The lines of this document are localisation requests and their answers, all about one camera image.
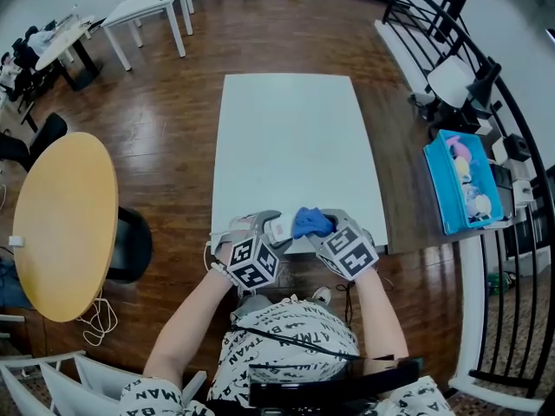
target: white table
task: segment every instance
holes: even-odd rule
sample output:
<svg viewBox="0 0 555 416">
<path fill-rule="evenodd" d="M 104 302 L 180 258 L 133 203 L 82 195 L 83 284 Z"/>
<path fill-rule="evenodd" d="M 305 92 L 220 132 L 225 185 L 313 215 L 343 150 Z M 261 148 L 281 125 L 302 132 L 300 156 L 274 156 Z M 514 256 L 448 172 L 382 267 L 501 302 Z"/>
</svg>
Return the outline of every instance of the white table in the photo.
<svg viewBox="0 0 555 416">
<path fill-rule="evenodd" d="M 181 57 L 185 57 L 185 47 L 183 46 L 183 41 L 181 40 L 180 27 L 177 24 L 177 18 L 175 17 L 175 11 L 173 10 L 173 2 L 175 0 L 125 0 L 121 2 L 118 7 L 112 11 L 112 13 L 104 20 L 102 27 L 106 31 L 108 40 L 112 43 L 115 53 L 121 60 L 121 64 L 128 71 L 131 69 L 129 61 L 125 57 L 120 44 L 112 32 L 112 27 L 119 23 L 127 23 L 131 29 L 131 35 L 135 40 L 137 47 L 142 47 L 142 40 L 140 39 L 139 30 L 133 23 L 133 20 L 144 16 L 150 16 L 165 10 L 167 12 L 167 18 L 170 21 L 172 27 L 173 38 L 177 44 L 177 49 L 180 52 Z M 191 18 L 189 17 L 189 10 L 187 8 L 186 0 L 180 0 L 181 11 L 183 12 L 183 18 L 185 19 L 185 25 L 187 34 L 190 36 L 193 34 L 193 26 L 191 25 Z"/>
<path fill-rule="evenodd" d="M 94 20 L 94 17 L 90 16 L 87 19 Z M 97 66 L 90 58 L 87 50 L 83 47 L 80 40 L 81 37 L 85 36 L 86 33 L 88 33 L 89 28 L 90 24 L 76 22 L 69 29 L 61 29 L 54 36 L 50 46 L 46 49 L 46 51 L 42 53 L 42 55 L 38 59 L 35 69 L 37 71 L 40 71 L 42 69 L 45 69 L 51 63 L 54 63 L 58 67 L 60 73 L 66 79 L 66 82 L 74 91 L 85 88 L 88 84 L 92 82 L 92 80 L 96 78 L 101 69 L 101 66 Z M 71 76 L 68 74 L 67 69 L 56 60 L 60 55 L 67 53 L 68 48 L 72 46 L 74 51 L 81 59 L 86 71 L 82 73 L 79 78 L 76 79 L 76 81 L 71 78 Z"/>
<path fill-rule="evenodd" d="M 302 206 L 345 210 L 388 244 L 374 158 L 349 77 L 227 75 L 212 195 L 212 250 L 230 220 Z M 289 253 L 312 252 L 306 238 Z"/>
</svg>

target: wooden floor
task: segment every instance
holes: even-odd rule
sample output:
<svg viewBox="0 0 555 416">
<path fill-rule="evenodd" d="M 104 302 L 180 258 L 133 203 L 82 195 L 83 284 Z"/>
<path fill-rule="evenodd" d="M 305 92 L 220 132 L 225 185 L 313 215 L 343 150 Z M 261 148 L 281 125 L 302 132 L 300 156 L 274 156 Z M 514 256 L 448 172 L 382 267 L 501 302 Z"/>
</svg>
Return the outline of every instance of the wooden floor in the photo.
<svg viewBox="0 0 555 416">
<path fill-rule="evenodd" d="M 115 29 L 133 67 L 128 73 L 99 31 L 84 41 L 91 56 L 104 63 L 94 84 L 74 93 L 60 79 L 37 102 L 34 113 L 39 126 L 47 114 L 57 112 L 70 131 L 92 133 L 106 145 L 117 172 L 120 204 L 146 218 L 154 254 L 136 284 L 106 283 L 104 295 L 119 325 L 98 348 L 83 341 L 82 323 L 59 324 L 33 311 L 19 311 L 28 317 L 25 329 L 12 325 L 9 330 L 35 356 L 86 349 L 94 359 L 117 367 L 136 372 L 143 368 L 160 329 L 205 274 L 202 252 L 210 231 L 219 103 L 226 74 L 349 75 L 356 87 L 370 93 L 376 90 L 373 96 L 406 92 L 373 28 L 383 13 L 382 3 L 194 0 L 194 5 L 194 36 L 185 35 L 180 19 L 186 58 L 179 58 L 169 23 L 159 16 L 143 21 L 142 49 L 135 47 L 126 26 Z M 31 136 L 25 127 L 12 132 L 25 139 Z M 24 176 L 17 164 L 3 164 L 0 179 L 8 192 L 0 212 L 2 242 L 10 234 Z M 382 195 L 389 193 L 382 189 Z M 383 257 L 379 267 L 394 284 L 389 297 L 410 353 L 423 356 L 426 373 L 445 387 L 460 343 L 462 297 L 456 246 Z M 304 297 L 323 284 L 338 283 L 341 279 L 319 263 L 301 259 L 289 263 L 269 294 L 274 299 L 293 292 Z M 353 295 L 353 328 L 362 340 L 362 318 L 356 292 Z M 191 369 L 215 372 L 234 305 L 231 295 L 222 302 Z M 343 316 L 344 294 L 334 291 L 332 305 Z"/>
</svg>

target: black metal railing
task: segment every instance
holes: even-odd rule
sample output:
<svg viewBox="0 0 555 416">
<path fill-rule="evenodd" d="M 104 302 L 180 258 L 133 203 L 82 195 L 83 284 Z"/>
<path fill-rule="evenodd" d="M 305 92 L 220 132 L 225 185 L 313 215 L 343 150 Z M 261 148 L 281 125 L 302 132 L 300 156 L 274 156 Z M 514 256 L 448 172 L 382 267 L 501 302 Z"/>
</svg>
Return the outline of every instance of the black metal railing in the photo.
<svg viewBox="0 0 555 416">
<path fill-rule="evenodd" d="M 393 32 L 399 37 L 401 43 L 405 46 L 409 54 L 412 56 L 420 71 L 426 76 L 432 69 L 441 64 L 447 57 L 457 55 L 461 60 L 468 63 L 476 74 L 477 78 L 485 75 L 494 65 L 493 59 L 485 56 L 478 46 L 472 41 L 468 34 L 468 29 L 460 14 L 456 11 L 454 16 L 450 8 L 454 5 L 454 0 L 389 0 L 388 6 L 383 16 L 383 23 L 387 24 Z M 542 216 L 545 220 L 544 234 L 547 236 L 549 242 L 549 251 L 551 255 L 555 254 L 555 209 L 553 207 L 553 195 L 550 187 L 548 175 L 545 171 L 544 164 L 539 155 L 538 147 L 532 137 L 532 133 L 524 115 L 520 111 L 519 106 L 514 100 L 511 92 L 501 78 L 495 82 L 495 86 L 499 92 L 499 99 L 494 103 L 495 108 L 492 110 L 491 115 L 497 123 L 499 133 L 506 136 L 506 130 L 503 122 L 499 116 L 500 109 L 503 109 L 503 119 L 511 119 L 516 123 L 520 130 L 520 135 L 526 141 L 528 148 L 532 155 L 532 164 L 537 174 L 534 180 L 534 193 L 535 198 L 542 204 Z M 499 298 L 497 299 L 498 315 L 497 315 L 497 330 L 494 335 L 493 345 L 493 358 L 491 363 L 486 367 L 485 352 L 486 342 L 491 335 L 488 334 L 488 310 L 493 303 L 493 298 L 489 297 L 488 291 L 488 267 L 486 252 L 483 252 L 484 258 L 484 281 L 486 285 L 485 295 L 485 312 L 483 316 L 483 333 L 480 348 L 480 357 L 478 366 L 472 370 L 469 375 L 485 380 L 488 382 L 499 383 L 509 387 L 521 387 L 526 390 L 526 397 L 531 398 L 538 390 L 542 373 L 544 372 L 545 364 L 548 359 L 549 351 L 553 341 L 553 331 L 555 329 L 555 276 L 551 276 L 550 289 L 549 289 L 549 308 L 546 316 L 545 332 L 541 335 L 541 349 L 538 359 L 532 360 L 530 353 L 532 349 L 532 338 L 534 341 L 534 328 L 538 324 L 538 264 L 537 264 L 537 236 L 534 226 L 534 211 L 528 206 L 526 208 L 527 220 L 519 225 L 512 224 L 511 227 L 505 231 L 513 236 L 513 251 L 514 251 L 514 271 L 516 275 L 516 286 L 514 294 L 514 318 L 511 325 L 504 323 L 504 305 L 506 304 L 506 297 L 502 288 L 499 289 Z M 520 286 L 520 266 L 519 259 L 522 256 L 519 253 L 519 237 L 517 226 L 521 229 L 526 227 L 531 241 L 526 243 L 526 250 L 532 254 L 532 315 L 529 321 L 527 333 L 527 340 L 525 344 L 525 351 L 522 358 L 519 360 L 520 364 L 515 366 L 518 362 L 515 360 L 515 348 L 520 343 L 517 334 L 519 326 L 522 325 L 520 320 L 520 303 L 523 291 Z M 495 232 L 497 243 L 497 256 L 499 259 L 498 275 L 499 279 L 503 279 L 506 275 L 504 270 L 505 255 L 501 249 L 500 244 L 500 231 Z M 485 249 L 485 240 L 482 235 L 482 248 Z M 501 341 L 509 336 L 507 340 L 510 341 L 509 349 L 500 349 Z M 532 374 L 526 374 L 529 364 L 532 365 Z"/>
</svg>

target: white chair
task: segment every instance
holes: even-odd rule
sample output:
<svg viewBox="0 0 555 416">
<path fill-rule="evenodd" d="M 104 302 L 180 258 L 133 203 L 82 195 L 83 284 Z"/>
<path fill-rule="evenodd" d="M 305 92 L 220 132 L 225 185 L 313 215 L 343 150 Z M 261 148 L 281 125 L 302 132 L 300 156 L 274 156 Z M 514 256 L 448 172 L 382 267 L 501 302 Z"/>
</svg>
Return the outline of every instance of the white chair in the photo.
<svg viewBox="0 0 555 416">
<path fill-rule="evenodd" d="M 22 416 L 54 415 L 15 378 L 8 368 L 1 364 L 0 373 L 2 373 L 3 381 L 10 392 L 11 398 L 16 402 L 17 409 Z"/>
<path fill-rule="evenodd" d="M 42 363 L 41 372 L 55 409 L 61 416 L 117 415 L 118 401 L 102 396 L 75 382 L 50 365 Z"/>
<path fill-rule="evenodd" d="M 80 355 L 75 357 L 75 366 L 83 386 L 113 400 L 120 400 L 123 387 L 140 378 L 138 374 L 109 367 Z"/>
</svg>

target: blue box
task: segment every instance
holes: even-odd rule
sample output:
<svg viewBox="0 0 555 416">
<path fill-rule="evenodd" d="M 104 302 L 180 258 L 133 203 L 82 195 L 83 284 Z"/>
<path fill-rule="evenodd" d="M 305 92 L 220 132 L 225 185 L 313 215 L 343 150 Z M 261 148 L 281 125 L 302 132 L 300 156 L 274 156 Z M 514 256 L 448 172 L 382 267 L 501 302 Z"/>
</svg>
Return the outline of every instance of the blue box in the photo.
<svg viewBox="0 0 555 416">
<path fill-rule="evenodd" d="M 490 218 L 471 222 L 467 215 L 459 176 L 446 143 L 448 139 L 454 136 L 460 136 L 459 142 L 466 146 L 472 154 L 472 161 L 470 162 L 472 185 L 476 186 L 482 194 L 486 194 L 491 200 L 492 216 Z M 435 194 L 440 205 L 445 234 L 483 228 L 503 218 L 500 195 L 480 137 L 474 134 L 456 133 L 455 131 L 441 129 L 435 140 L 424 146 L 424 154 L 434 181 Z"/>
</svg>

